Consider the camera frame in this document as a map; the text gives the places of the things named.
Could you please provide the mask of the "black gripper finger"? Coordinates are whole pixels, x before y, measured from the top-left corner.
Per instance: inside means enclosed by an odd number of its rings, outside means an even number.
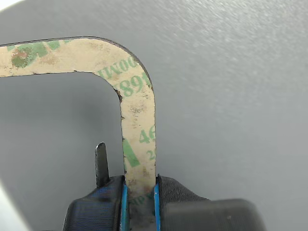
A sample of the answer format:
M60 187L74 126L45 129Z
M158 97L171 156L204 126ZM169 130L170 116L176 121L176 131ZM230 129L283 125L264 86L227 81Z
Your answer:
M104 142L95 149L96 188L68 207L64 231L129 231L128 188L125 177L109 176Z
M264 231L255 205L244 199L211 201L177 180L158 175L154 188L158 231Z

